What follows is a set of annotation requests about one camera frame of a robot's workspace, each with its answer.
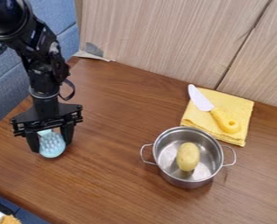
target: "stainless steel pot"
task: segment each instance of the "stainless steel pot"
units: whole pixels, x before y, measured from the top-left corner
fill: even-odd
[[[176,163],[177,151],[186,142],[196,144],[200,150],[200,162],[192,172],[181,171]],[[156,163],[144,159],[143,150],[146,146],[153,147],[153,158]],[[223,164],[222,146],[208,133],[189,127],[175,127],[161,133],[154,143],[143,145],[139,154],[144,163],[157,165],[162,177],[172,185],[196,188],[209,183],[222,167],[236,163],[235,151],[229,146],[223,147],[233,153],[231,164]]]

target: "knife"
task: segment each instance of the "knife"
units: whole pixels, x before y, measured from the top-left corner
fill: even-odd
[[[240,130],[239,121],[235,120],[220,108],[216,108],[194,85],[188,85],[188,94],[198,109],[201,111],[210,111],[221,130],[230,134]]]

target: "yellow potato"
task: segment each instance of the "yellow potato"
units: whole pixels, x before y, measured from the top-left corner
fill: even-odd
[[[183,143],[176,157],[179,168],[185,172],[195,169],[200,161],[200,151],[194,143]]]

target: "knife handle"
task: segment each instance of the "knife handle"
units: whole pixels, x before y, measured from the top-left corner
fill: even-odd
[[[216,119],[221,130],[224,132],[234,134],[240,130],[239,121],[230,117],[229,114],[225,113],[220,108],[214,108],[210,111],[210,113]]]

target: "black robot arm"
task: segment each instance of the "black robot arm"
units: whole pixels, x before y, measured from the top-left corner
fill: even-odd
[[[69,67],[56,35],[32,13],[26,0],[0,0],[0,44],[21,57],[31,85],[33,107],[12,118],[15,136],[26,137],[32,151],[39,152],[37,132],[59,127],[66,144],[70,144],[74,126],[82,121],[82,106],[58,102],[63,81],[75,91],[66,80]],[[63,99],[71,98],[74,91]]]
[[[51,65],[58,84],[69,75],[56,35],[33,15],[24,0],[0,1],[0,43],[17,52],[26,71],[33,62],[40,61]]]

